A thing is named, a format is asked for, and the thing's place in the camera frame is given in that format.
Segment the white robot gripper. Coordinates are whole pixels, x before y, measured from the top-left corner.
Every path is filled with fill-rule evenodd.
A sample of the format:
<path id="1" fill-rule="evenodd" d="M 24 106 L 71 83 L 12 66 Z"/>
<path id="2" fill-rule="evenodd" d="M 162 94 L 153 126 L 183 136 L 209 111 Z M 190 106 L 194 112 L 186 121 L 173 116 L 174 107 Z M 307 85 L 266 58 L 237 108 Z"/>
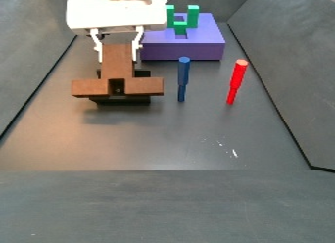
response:
<path id="1" fill-rule="evenodd" d="M 146 30 L 167 27 L 169 0 L 67 0 L 66 22 L 78 35 L 91 33 L 95 50 L 102 62 L 102 33 L 135 29 L 133 61 L 138 61 L 138 50 Z"/>

